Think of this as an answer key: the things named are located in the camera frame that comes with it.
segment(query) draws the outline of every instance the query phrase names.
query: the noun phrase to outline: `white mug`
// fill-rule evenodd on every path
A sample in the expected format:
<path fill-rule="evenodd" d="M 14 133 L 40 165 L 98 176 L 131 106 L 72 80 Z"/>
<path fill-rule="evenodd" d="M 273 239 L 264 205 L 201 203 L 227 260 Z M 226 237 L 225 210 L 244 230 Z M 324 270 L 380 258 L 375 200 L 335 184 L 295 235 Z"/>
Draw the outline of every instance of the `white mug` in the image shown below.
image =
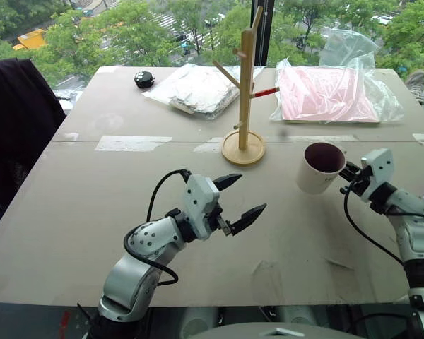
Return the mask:
<path fill-rule="evenodd" d="M 320 194 L 346 166 L 344 152 L 330 143 L 306 147 L 297 174 L 297 186 L 309 194 Z"/>

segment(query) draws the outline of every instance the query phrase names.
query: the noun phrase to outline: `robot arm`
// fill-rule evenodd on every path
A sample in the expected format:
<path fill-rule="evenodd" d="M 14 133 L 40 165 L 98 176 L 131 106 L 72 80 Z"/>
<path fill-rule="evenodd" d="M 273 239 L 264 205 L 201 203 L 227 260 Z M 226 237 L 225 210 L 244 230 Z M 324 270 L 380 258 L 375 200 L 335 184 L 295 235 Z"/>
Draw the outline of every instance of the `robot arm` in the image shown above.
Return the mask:
<path fill-rule="evenodd" d="M 88 331 L 89 339 L 134 338 L 158 285 L 175 283 L 177 276 L 166 265 L 187 242 L 206 240 L 213 231 L 236 235 L 250 226 L 265 209 L 257 206 L 231 224 L 221 217 L 220 191 L 241 177 L 230 174 L 215 181 L 198 174 L 184 177 L 184 212 L 171 210 L 163 219 L 135 227 L 124 238 L 125 255 L 110 271 L 98 306 L 98 315 Z M 174 280 L 158 282 L 162 271 Z"/>
<path fill-rule="evenodd" d="M 418 310 L 411 327 L 422 331 L 422 336 L 415 334 L 414 338 L 424 338 L 424 200 L 388 182 L 394 172 L 390 150 L 373 150 L 361 163 L 363 168 L 348 162 L 340 175 L 350 182 L 347 189 L 370 202 L 371 209 L 386 215 L 394 226 L 410 286 L 408 296 Z"/>

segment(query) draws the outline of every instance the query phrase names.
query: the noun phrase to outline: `plastic bag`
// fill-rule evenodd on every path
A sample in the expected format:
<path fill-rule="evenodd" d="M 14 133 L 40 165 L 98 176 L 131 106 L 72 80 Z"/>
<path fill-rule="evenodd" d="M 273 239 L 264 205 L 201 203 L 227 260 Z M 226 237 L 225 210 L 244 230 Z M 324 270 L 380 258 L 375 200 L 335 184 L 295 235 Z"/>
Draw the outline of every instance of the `plastic bag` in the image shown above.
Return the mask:
<path fill-rule="evenodd" d="M 259 75 L 263 68 L 254 67 L 253 76 Z M 240 66 L 225 69 L 240 80 Z M 143 95 L 186 113 L 215 119 L 239 93 L 216 67 L 185 64 Z"/>
<path fill-rule="evenodd" d="M 392 91 L 374 77 L 373 52 L 351 59 L 347 67 L 276 66 L 278 107 L 271 120 L 296 122 L 396 121 L 404 110 Z"/>
<path fill-rule="evenodd" d="M 352 59 L 370 52 L 376 52 L 379 47 L 368 37 L 352 30 L 331 30 L 324 49 L 320 52 L 319 66 L 349 66 Z M 359 67 L 375 68 L 370 59 L 360 60 Z"/>

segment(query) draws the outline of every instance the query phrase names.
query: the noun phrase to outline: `table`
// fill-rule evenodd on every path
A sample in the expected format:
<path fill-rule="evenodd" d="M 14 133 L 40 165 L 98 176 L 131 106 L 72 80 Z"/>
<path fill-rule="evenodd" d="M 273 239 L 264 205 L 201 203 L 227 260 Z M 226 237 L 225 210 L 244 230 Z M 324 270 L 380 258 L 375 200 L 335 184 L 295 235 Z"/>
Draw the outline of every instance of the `table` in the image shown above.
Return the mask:
<path fill-rule="evenodd" d="M 412 97 L 400 97 L 409 109 L 405 121 L 391 127 L 275 124 L 267 112 L 275 98 L 261 98 L 267 114 L 253 114 L 252 126 L 273 138 L 268 138 L 259 164 L 242 168 L 226 162 L 215 147 L 204 149 L 210 138 L 231 130 L 235 103 L 215 121 L 186 116 L 141 96 L 132 83 L 138 70 L 117 68 L 95 75 L 13 200 L 0 223 L 0 302 L 96 305 L 108 272 L 124 253 L 124 234 L 145 220 L 156 182 L 182 167 L 212 178 L 243 173 L 221 193 L 227 220 L 260 203 L 268 205 L 236 237 L 215 232 L 206 242 L 188 244 L 170 264 L 179 283 L 158 288 L 152 306 L 392 302 L 406 294 L 400 266 L 347 223 L 338 192 L 345 182 L 335 180 L 320 196 L 301 192 L 294 182 L 296 164 L 309 141 L 283 140 L 278 131 L 355 136 L 358 141 L 336 142 L 355 163 L 374 148 L 391 148 L 396 168 L 392 183 L 423 194 L 424 145 L 412 133 L 424 133 L 424 119 Z M 172 69 L 149 71 L 160 79 Z M 381 76 L 384 72 L 396 94 L 407 93 L 400 79 L 388 71 Z M 269 87 L 272 80 L 273 70 L 265 70 L 257 89 Z M 120 96 L 104 94 L 109 92 Z M 252 112 L 264 105 L 255 103 Z M 172 140 L 150 152 L 106 152 L 95 150 L 102 135 Z M 154 218 L 182 207 L 183 187 L 180 178 L 162 187 Z M 356 197 L 349 209 L 363 229 L 398 253 L 385 217 Z"/>

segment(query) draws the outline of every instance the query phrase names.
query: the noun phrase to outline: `black jacket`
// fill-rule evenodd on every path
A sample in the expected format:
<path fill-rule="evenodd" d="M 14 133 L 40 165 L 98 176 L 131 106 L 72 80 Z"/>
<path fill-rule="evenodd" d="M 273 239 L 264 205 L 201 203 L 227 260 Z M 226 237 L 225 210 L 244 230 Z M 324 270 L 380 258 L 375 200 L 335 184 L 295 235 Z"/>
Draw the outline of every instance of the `black jacket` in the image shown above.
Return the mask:
<path fill-rule="evenodd" d="M 11 202 L 64 117 L 30 60 L 0 61 L 0 203 Z"/>

